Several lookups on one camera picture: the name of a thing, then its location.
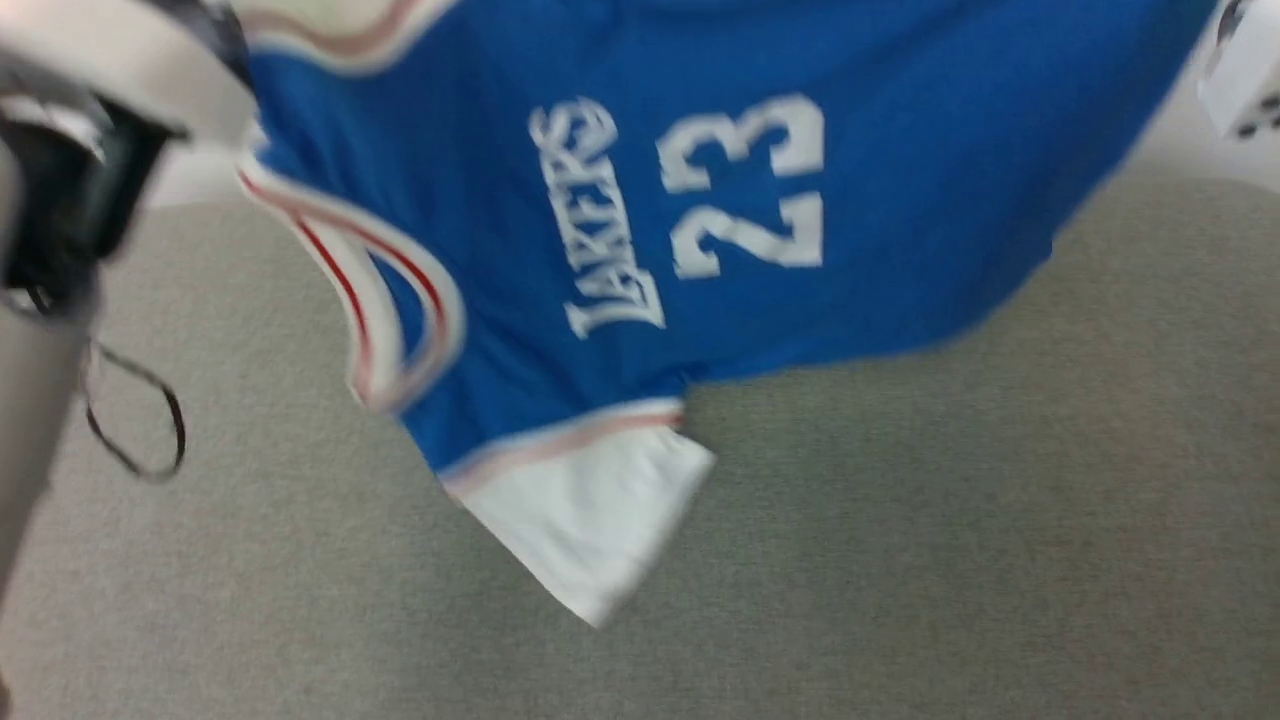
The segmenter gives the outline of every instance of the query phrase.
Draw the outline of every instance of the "white robot part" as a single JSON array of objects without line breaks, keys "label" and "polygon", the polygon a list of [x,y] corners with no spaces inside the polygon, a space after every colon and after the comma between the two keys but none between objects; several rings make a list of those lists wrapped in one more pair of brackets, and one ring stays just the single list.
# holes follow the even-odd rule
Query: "white robot part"
[{"label": "white robot part", "polygon": [[1221,137],[1280,132],[1280,0],[1235,0],[1199,99]]},{"label": "white robot part", "polygon": [[238,150],[255,102],[188,29],[137,0],[0,1],[0,47],[195,141]]}]

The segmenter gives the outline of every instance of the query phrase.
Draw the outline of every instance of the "white device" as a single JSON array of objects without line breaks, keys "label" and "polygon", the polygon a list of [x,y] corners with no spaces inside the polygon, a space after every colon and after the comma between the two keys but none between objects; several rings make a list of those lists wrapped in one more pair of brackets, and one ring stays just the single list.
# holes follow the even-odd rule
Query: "white device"
[{"label": "white device", "polygon": [[1222,137],[1280,133],[1280,0],[1234,0],[1199,99]]}]

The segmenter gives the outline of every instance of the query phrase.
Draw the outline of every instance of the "red and white striped trim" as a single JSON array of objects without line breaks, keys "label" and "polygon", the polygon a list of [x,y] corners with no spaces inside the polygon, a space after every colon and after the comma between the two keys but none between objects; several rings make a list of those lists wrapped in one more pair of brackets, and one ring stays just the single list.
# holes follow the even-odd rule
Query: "red and white striped trim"
[{"label": "red and white striped trim", "polygon": [[[338,290],[351,331],[349,384],[375,413],[396,413],[422,396],[457,360],[466,311],[440,261],[389,223],[335,197],[275,176],[256,159],[241,163],[246,192],[293,227]],[[413,288],[426,342],[406,361],[399,313],[370,256]]]},{"label": "red and white striped trim", "polygon": [[337,72],[396,61],[460,0],[232,0],[253,49],[302,55]]},{"label": "red and white striped trim", "polygon": [[609,436],[640,428],[678,427],[684,411],[684,402],[671,397],[614,405],[486,443],[440,470],[436,477],[449,495],[465,498],[493,478],[570,455]]}]

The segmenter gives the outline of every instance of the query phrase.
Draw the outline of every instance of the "basketball jersey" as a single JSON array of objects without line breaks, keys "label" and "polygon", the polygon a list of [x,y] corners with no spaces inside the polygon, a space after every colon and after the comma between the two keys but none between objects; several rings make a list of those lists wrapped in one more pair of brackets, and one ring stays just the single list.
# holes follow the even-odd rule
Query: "basketball jersey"
[{"label": "basketball jersey", "polygon": [[241,0],[242,181],[340,291],[355,393],[599,623],[712,465],[686,388],[982,320],[1213,6]]}]

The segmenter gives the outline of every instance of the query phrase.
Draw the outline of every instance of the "white wall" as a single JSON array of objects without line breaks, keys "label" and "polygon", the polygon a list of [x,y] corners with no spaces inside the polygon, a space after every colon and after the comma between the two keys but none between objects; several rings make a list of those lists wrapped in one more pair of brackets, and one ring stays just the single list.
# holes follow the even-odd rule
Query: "white wall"
[{"label": "white wall", "polygon": [[[1130,168],[1235,178],[1280,192],[1280,133],[1248,143],[1220,140],[1196,99],[1196,82],[1212,51],[1212,29],[1134,151]],[[151,204],[157,206],[239,196],[232,159],[214,151],[174,151],[152,187]]]}]

